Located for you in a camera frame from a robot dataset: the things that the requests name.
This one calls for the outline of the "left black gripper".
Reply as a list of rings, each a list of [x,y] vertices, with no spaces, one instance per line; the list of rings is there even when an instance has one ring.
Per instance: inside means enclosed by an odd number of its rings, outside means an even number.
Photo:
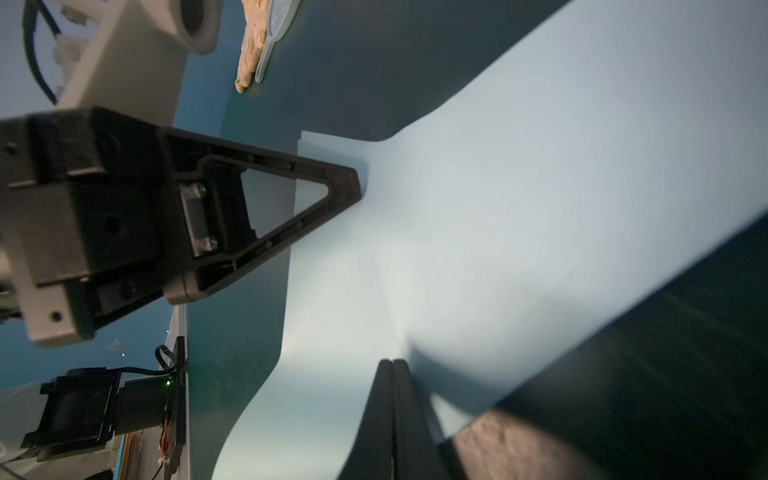
[[[252,228],[252,170],[326,187],[271,231]],[[351,167],[159,127],[104,108],[1,124],[1,244],[12,311],[44,347],[92,339],[158,299],[208,298],[362,197]]]

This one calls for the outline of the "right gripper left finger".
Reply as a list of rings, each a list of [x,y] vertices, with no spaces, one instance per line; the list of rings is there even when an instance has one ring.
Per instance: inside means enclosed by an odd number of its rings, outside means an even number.
[[[393,380],[393,362],[380,361],[357,435],[338,480],[392,478],[395,424]]]

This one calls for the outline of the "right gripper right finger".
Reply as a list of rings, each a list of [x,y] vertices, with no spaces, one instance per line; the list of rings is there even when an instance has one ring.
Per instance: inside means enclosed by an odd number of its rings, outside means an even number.
[[[419,403],[405,360],[393,362],[394,386],[394,479],[451,479]]]

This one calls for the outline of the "light blue square paper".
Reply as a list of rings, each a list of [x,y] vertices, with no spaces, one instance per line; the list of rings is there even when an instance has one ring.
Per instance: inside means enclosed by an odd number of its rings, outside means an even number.
[[[455,433],[763,214],[766,47],[763,1],[571,1],[387,140],[306,128],[363,198],[292,248],[214,477],[334,478],[384,358]]]

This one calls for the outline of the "beige work glove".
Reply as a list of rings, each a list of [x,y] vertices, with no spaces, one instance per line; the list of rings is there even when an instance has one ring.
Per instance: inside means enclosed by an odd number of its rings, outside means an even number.
[[[270,0],[243,0],[246,27],[241,44],[235,88],[244,93],[252,83],[265,47]]]

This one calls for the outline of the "small blue hand brush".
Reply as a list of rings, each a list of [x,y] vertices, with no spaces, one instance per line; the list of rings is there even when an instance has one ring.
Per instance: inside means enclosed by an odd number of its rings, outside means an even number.
[[[254,73],[256,83],[263,81],[273,49],[289,30],[300,3],[300,0],[272,0],[270,2],[264,49]]]

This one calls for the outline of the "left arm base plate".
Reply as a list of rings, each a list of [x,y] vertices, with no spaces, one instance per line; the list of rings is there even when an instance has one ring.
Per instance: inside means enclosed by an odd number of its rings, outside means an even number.
[[[176,338],[173,354],[174,371],[169,377],[170,397],[163,447],[163,479],[171,479],[177,473],[187,440],[187,355],[184,336]]]

